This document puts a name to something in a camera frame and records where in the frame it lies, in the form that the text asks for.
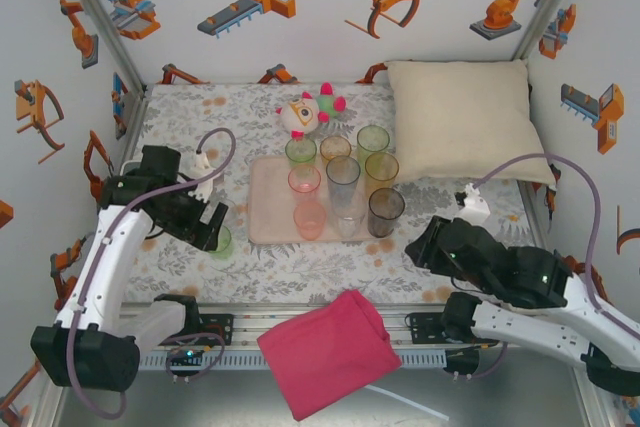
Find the wallpaper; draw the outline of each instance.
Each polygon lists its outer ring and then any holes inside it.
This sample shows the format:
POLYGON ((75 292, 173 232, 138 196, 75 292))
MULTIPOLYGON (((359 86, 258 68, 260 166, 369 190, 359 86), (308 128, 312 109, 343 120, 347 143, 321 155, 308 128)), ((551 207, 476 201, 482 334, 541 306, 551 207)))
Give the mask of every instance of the wallpaper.
POLYGON ((95 228, 92 181, 109 167, 89 149, 85 170, 88 144, 119 159, 131 114, 128 81, 78 0, 2 8, 0 398, 33 366, 31 334, 53 321, 95 228))
POLYGON ((540 1, 102 0, 149 84, 169 64, 202 82, 255 82, 280 63, 345 82, 386 60, 506 60, 540 1))
MULTIPOLYGON (((532 119, 548 152, 575 161, 593 178, 601 200, 594 250, 598 292, 640 320, 640 199, 637 0, 563 0, 540 52, 531 55, 532 119), (615 21, 609 13, 615 11, 615 21), (560 47, 553 52, 553 47, 560 47)), ((584 262, 594 221, 589 187, 572 169, 552 195, 550 246, 584 262)), ((547 223, 547 195, 537 207, 547 223)), ((617 425, 640 425, 638 400, 614 397, 617 425)))

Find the white wall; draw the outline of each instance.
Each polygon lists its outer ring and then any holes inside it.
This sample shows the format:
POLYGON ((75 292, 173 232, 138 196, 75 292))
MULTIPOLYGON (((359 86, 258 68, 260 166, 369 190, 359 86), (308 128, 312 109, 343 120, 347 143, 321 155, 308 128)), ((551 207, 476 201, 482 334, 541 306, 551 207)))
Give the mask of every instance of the white wall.
MULTIPOLYGON (((594 265, 604 278, 612 302, 640 320, 640 241, 625 243, 621 255, 616 254, 616 206, 622 207, 622 231, 640 227, 640 6, 638 0, 564 0, 562 6, 571 3, 577 5, 577 17, 569 43, 556 60, 537 52, 530 58, 532 117, 548 152, 574 160, 594 177, 603 206, 594 265), (625 113, 618 121, 618 142, 606 154, 598 153, 597 133, 591 124, 560 106, 563 83, 595 98, 611 83, 620 86, 625 113)), ((562 178, 550 237, 553 247, 563 255, 584 261, 593 218, 591 193, 578 175, 567 167, 560 168, 562 178)), ((542 199, 538 200, 544 211, 542 199)))
MULTIPOLYGON (((99 63, 83 70, 59 0, 0 3, 0 200, 15 211, 15 218, 0 229, 1 396, 33 363, 29 340, 36 325, 53 321, 49 256, 94 228, 95 202, 82 170, 89 129, 98 133, 116 160, 125 138, 116 142, 114 136, 111 83, 117 68, 104 42, 99 63), (47 85, 64 111, 65 119, 50 133, 65 147, 41 165, 38 160, 49 151, 42 138, 34 129, 16 133, 26 123, 15 118, 13 83, 18 79, 47 85)), ((86 14, 78 17, 87 32, 96 32, 86 14)), ((51 119, 52 107, 47 105, 45 113, 51 119)), ((100 162, 94 165, 96 173, 106 174, 100 162)))
MULTIPOLYGON (((370 0, 296 0, 297 15, 291 19, 271 12, 216 39, 197 25, 236 0, 151 1, 157 4, 160 30, 142 40, 123 39, 147 83, 160 80, 169 62, 216 82, 256 82, 280 62, 301 80, 353 81, 370 65, 391 59, 509 59, 524 32, 487 41, 469 29, 493 0, 421 0, 404 29, 378 20, 381 39, 376 40, 344 22, 365 25, 370 0)), ((111 11, 107 0, 103 4, 111 11)), ((534 11, 533 0, 522 0, 515 18, 526 27, 534 11)))

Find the cushion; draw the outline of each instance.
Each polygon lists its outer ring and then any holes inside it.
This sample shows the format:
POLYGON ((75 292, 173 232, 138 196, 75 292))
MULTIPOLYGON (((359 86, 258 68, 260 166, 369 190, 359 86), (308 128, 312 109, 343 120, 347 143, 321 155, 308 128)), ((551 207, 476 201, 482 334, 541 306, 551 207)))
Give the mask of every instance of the cushion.
MULTIPOLYGON (((527 68, 513 62, 388 62, 396 104, 398 182, 479 178, 507 160, 543 152, 529 120, 527 68)), ((554 185, 546 159, 497 178, 554 185)))

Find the pink towel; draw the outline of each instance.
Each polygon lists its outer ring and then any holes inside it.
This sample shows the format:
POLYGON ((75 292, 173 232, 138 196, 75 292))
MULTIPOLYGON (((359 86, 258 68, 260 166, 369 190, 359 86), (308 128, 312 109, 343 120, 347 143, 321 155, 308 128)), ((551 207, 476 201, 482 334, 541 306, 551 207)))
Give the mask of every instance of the pink towel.
POLYGON ((382 317, 356 290, 276 325, 258 345, 297 421, 402 365, 382 317))

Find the clear cup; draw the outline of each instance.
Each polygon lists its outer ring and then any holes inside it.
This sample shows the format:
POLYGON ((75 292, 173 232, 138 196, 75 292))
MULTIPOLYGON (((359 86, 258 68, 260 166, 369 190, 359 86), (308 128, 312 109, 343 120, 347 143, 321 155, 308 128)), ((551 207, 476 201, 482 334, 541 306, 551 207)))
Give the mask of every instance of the clear cup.
POLYGON ((389 132, 377 125, 367 125, 358 132, 358 162, 364 169, 369 156, 375 152, 382 152, 389 147, 389 132))
POLYGON ((343 239, 350 239, 358 233, 367 214, 367 203, 360 192, 354 192, 348 198, 338 198, 332 206, 336 228, 343 239))
POLYGON ((289 172, 289 187, 296 202, 315 200, 322 176, 313 165, 299 164, 289 172))
POLYGON ((338 199, 349 200, 358 186, 360 164, 352 157, 340 155, 327 164, 329 200, 334 205, 338 199))
POLYGON ((224 225, 218 233, 218 248, 209 252, 211 258, 216 260, 226 260, 233 254, 233 242, 231 231, 224 225))
POLYGON ((400 165, 396 158, 386 152, 371 154, 365 163, 365 192, 367 198, 376 190, 393 186, 400 165))
POLYGON ((397 190, 376 190, 369 198, 369 233, 378 238, 390 235, 404 212, 404 207, 404 198, 397 190))
POLYGON ((302 139, 291 139, 287 142, 284 153, 293 168, 298 164, 315 164, 318 148, 313 140, 303 137, 302 139))
POLYGON ((316 240, 324 230, 327 213, 322 204, 314 200, 302 202, 293 211, 293 221, 300 237, 306 240, 316 240))
POLYGON ((320 143, 320 156, 322 157, 322 164, 325 168, 331 159, 340 155, 346 157, 351 155, 351 142, 344 137, 334 135, 327 137, 320 143))

